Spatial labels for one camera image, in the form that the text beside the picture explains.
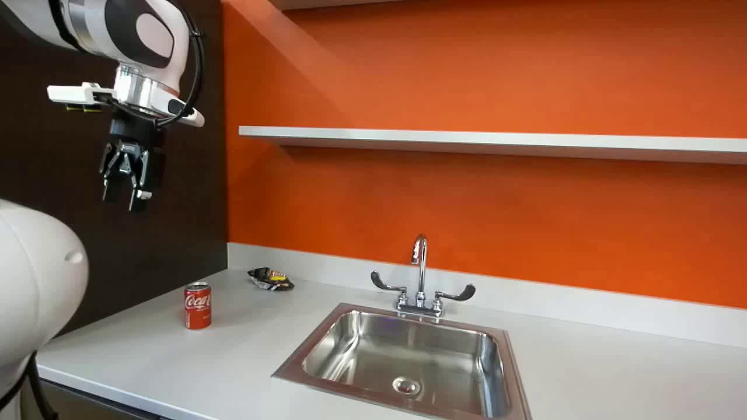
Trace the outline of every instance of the faucet handle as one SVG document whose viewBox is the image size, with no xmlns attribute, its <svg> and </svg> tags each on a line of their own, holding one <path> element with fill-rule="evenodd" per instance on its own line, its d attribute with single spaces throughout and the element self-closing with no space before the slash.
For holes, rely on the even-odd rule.
<svg viewBox="0 0 747 420">
<path fill-rule="evenodd" d="M 403 287 L 387 287 L 387 285 L 380 279 L 379 271 L 371 271 L 371 281 L 373 281 L 379 289 L 406 294 Z"/>
<path fill-rule="evenodd" d="M 473 295 L 477 287 L 473 285 L 466 285 L 462 289 L 462 294 L 444 294 L 444 291 L 436 291 L 436 301 L 438 298 L 450 298 L 450 301 L 469 301 Z"/>
</svg>

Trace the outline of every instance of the faucet spout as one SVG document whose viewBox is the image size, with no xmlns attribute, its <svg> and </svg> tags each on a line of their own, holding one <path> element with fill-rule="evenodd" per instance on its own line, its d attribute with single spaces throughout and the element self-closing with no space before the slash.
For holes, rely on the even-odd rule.
<svg viewBox="0 0 747 420">
<path fill-rule="evenodd" d="M 417 265 L 415 305 L 417 305 L 417 308 L 425 308 L 427 237 L 425 237 L 423 232 L 415 237 L 414 259 L 410 259 L 410 261 Z"/>
</svg>

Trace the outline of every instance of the small object on counter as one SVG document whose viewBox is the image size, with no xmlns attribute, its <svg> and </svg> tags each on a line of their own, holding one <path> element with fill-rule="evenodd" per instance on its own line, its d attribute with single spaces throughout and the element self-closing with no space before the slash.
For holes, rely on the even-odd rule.
<svg viewBox="0 0 747 420">
<path fill-rule="evenodd" d="M 212 295 L 207 281 L 189 281 L 184 287 L 184 326 L 207 329 L 212 324 Z"/>
<path fill-rule="evenodd" d="M 288 275 L 268 268 L 268 265 L 259 265 L 255 271 L 247 271 L 250 273 L 250 281 L 255 281 L 259 289 L 267 289 L 267 291 L 289 291 L 294 289 L 294 285 L 289 281 Z"/>
</svg>

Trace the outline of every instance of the sink drain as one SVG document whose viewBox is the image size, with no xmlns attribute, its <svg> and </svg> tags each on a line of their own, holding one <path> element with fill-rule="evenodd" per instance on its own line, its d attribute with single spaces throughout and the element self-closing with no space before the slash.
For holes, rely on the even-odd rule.
<svg viewBox="0 0 747 420">
<path fill-rule="evenodd" d="M 396 394 L 415 396 L 415 394 L 420 394 L 423 384 L 417 380 L 400 376 L 392 380 L 392 390 Z"/>
</svg>

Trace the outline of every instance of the faucet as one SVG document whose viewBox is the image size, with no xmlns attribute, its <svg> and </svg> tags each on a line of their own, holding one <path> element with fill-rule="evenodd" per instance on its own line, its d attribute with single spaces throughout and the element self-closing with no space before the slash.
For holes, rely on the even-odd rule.
<svg viewBox="0 0 747 420">
<path fill-rule="evenodd" d="M 434 294 L 434 303 L 427 308 L 425 298 L 425 268 L 427 268 L 427 237 L 420 232 L 414 245 L 410 263 L 417 265 L 417 291 L 415 303 L 408 303 L 406 287 L 387 287 L 376 271 L 371 271 L 371 281 L 379 289 L 396 291 L 395 310 L 400 316 L 417 314 L 417 316 L 434 316 L 436 322 L 444 316 L 444 298 L 450 301 L 466 301 L 473 295 L 473 285 L 466 285 L 462 294 Z"/>
<path fill-rule="evenodd" d="M 423 232 L 415 237 L 414 259 L 410 261 L 417 265 L 415 308 L 425 308 L 427 237 Z"/>
</svg>

